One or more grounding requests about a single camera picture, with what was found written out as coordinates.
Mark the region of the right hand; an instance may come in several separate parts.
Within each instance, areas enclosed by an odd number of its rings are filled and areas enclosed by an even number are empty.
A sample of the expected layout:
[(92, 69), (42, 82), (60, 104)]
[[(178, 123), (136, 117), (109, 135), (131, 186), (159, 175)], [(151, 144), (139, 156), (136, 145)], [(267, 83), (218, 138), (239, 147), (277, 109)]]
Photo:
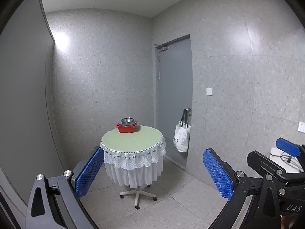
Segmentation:
[(290, 229), (296, 220), (297, 220), (297, 216), (282, 216), (281, 229)]

